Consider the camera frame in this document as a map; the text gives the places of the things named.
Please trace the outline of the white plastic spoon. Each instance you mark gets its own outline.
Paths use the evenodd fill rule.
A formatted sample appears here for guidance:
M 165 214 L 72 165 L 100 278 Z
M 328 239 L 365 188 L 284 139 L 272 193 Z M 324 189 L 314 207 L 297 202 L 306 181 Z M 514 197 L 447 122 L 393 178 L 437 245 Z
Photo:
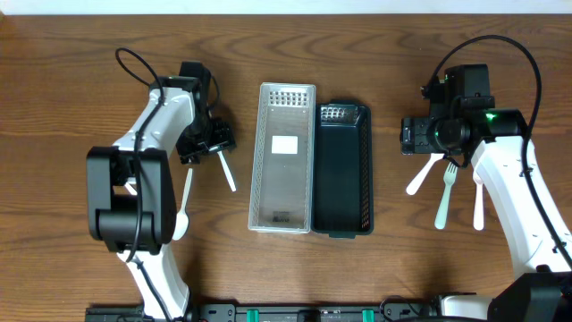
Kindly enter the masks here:
M 187 204 L 189 201 L 192 177 L 193 177 L 193 169 L 189 168 L 183 187 L 181 206 L 176 215 L 175 229 L 172 236 L 172 238 L 175 241 L 180 240 L 185 235 L 185 233 L 188 231 L 189 228 L 189 215 L 187 214 Z
M 137 195 L 138 195 L 137 190 L 136 190 L 129 182 L 126 182 L 126 183 L 124 184 L 124 188 L 128 191 L 128 193 L 129 193 L 130 195 L 133 195 L 133 196 L 137 196 Z
M 236 182 L 234 180 L 233 174 L 231 172 L 231 169 L 229 167 L 229 164 L 226 160 L 224 153 L 222 151 L 218 151 L 217 155 L 220 159 L 225 178 L 227 180 L 227 183 L 229 184 L 231 191 L 236 192 L 237 191 Z

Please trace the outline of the mint green plastic fork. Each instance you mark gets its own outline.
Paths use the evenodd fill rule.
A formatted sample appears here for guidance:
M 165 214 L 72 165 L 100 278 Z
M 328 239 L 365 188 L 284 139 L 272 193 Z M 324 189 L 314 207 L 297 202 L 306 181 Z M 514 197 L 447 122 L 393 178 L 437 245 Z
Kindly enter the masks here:
M 434 220 L 434 226 L 439 230 L 444 229 L 447 223 L 450 195 L 452 186 L 454 185 L 457 178 L 457 171 L 458 168 L 454 164 L 449 163 L 443 176 L 443 182 L 445 186 L 443 189 L 442 199 Z

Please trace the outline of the pink plastic spoon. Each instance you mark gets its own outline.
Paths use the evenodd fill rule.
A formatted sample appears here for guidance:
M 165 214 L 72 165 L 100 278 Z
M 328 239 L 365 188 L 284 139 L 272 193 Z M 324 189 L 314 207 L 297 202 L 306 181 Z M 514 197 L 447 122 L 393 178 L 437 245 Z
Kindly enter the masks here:
M 406 193 L 410 196 L 415 195 L 418 192 L 421 185 L 423 184 L 423 182 L 425 181 L 425 178 L 432 169 L 432 167 L 440 160 L 443 160 L 443 158 L 444 158 L 443 154 L 432 153 L 430 155 L 429 160 L 425 163 L 422 169 L 417 173 L 417 175 L 412 179 L 412 181 L 407 186 Z

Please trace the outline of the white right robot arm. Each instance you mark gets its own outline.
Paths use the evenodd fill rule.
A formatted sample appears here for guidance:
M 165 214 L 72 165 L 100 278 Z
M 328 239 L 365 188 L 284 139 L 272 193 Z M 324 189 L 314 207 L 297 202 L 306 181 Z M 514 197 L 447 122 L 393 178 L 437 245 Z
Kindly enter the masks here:
M 416 194 L 436 162 L 462 156 L 476 185 L 473 225 L 483 229 L 484 195 L 490 195 L 515 276 L 493 298 L 441 296 L 437 316 L 443 321 L 569 321 L 571 232 L 543 180 L 534 145 L 525 140 L 524 116 L 517 109 L 496 109 L 484 64 L 450 67 L 444 77 L 433 77 L 424 96 L 429 115 L 401 122 L 402 154 L 430 157 L 407 194 Z

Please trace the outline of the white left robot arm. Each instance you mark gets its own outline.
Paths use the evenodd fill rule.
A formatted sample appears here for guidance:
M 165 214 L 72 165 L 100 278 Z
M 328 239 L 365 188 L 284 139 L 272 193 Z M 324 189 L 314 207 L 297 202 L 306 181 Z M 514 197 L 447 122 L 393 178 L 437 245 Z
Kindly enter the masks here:
M 110 147 L 87 154 L 88 228 L 124 262 L 143 303 L 135 308 L 88 308 L 87 321 L 188 321 L 190 289 L 171 243 L 187 231 L 176 203 L 169 158 L 184 165 L 221 156 L 236 146 L 229 123 L 211 115 L 211 72 L 184 62 L 175 76 L 149 84 L 148 103 L 130 130 Z

